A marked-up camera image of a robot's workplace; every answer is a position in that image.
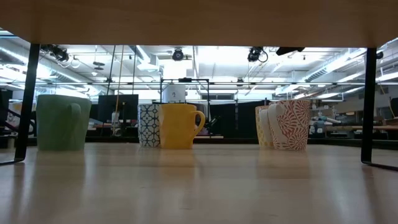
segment computer monitor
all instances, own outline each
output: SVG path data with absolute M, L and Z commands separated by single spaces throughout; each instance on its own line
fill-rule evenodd
M 98 120 L 108 122 L 112 120 L 112 113 L 116 109 L 117 95 L 98 97 Z M 136 120 L 138 95 L 119 95 L 119 119 Z

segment black and white geometric mug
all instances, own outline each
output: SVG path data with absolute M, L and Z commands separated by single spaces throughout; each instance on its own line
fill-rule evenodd
M 138 105 L 138 138 L 143 147 L 160 146 L 159 105 Z

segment red patterned mug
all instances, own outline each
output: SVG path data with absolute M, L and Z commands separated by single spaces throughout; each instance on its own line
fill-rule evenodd
M 310 102 L 284 100 L 268 109 L 275 149 L 305 150 L 310 122 Z

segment yellow mug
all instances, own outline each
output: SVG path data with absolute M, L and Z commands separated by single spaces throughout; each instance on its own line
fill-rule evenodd
M 195 116 L 200 124 L 195 129 Z M 205 125 L 205 115 L 194 105 L 169 103 L 160 106 L 160 146 L 162 149 L 191 149 L 193 138 Z

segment green mug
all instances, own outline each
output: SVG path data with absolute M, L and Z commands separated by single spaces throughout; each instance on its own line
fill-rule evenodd
M 91 101 L 62 95 L 37 97 L 39 150 L 66 151 L 85 147 Z

